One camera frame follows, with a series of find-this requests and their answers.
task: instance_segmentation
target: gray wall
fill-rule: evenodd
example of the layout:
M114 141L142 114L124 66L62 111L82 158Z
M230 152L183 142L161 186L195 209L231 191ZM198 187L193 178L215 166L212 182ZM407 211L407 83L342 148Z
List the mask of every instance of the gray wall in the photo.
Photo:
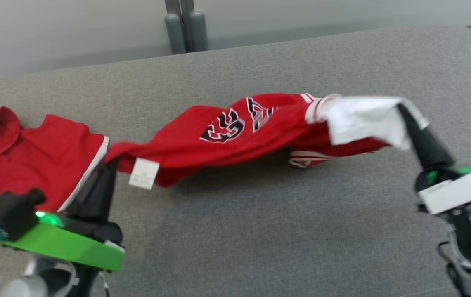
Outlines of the gray wall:
M471 0L194 0L209 48L390 26L471 25Z
M471 25L471 0L195 0L211 49L402 25ZM0 79L170 54L163 0L0 0Z
M0 79L171 54L163 0L0 0Z

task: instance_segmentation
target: gray couch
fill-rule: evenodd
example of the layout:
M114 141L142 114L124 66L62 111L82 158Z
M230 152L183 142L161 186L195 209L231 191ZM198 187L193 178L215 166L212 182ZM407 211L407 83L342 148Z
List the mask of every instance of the gray couch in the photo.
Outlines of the gray couch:
M191 105L227 106L259 92L407 97L471 164L467 28L389 28L36 73L0 81L0 106L27 127L54 113L112 141L148 141ZM152 191L121 174L111 216L127 251L108 278L111 292L455 296L435 252L445 225L414 211L418 171L412 154L386 149L306 170L282 151ZM0 288L25 261L0 248Z

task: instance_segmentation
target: red jersey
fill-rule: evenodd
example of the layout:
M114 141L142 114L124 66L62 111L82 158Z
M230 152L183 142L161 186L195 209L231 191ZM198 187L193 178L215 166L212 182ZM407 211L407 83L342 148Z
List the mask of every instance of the red jersey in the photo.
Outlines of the red jersey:
M0 194L43 191L42 211L65 209L107 152L109 139L88 126L54 115L39 128L24 129L7 107L0 108Z
M114 145L105 161L120 157L118 170L126 173L131 173L136 158L158 162L156 184L171 186L203 167L247 162L283 147L290 147L290 163L309 167L388 146L371 137L332 145L322 118L331 99L259 94L228 108L190 107L148 143Z

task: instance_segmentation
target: white clothing tag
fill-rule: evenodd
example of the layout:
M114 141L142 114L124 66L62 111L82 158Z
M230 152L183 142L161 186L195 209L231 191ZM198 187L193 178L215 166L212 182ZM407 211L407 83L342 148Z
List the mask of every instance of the white clothing tag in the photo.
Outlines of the white clothing tag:
M151 160L145 160L137 158L131 177L129 178L129 184L131 186L137 186L139 188L151 190L154 184L154 178L158 173L160 164Z

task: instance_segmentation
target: printed number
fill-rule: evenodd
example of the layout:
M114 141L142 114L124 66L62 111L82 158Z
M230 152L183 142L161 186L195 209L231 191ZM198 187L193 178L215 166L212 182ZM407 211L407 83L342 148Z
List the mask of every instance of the printed number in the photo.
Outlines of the printed number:
M246 103L248 105L248 112L252 115L254 133L261 129L270 118L274 115L273 108L264 108L259 103L254 101L254 98L247 97Z
M244 130L244 120L239 118L237 111L230 108L228 115L222 113L217 117L218 124L211 124L199 139L212 143L226 143L234 140Z

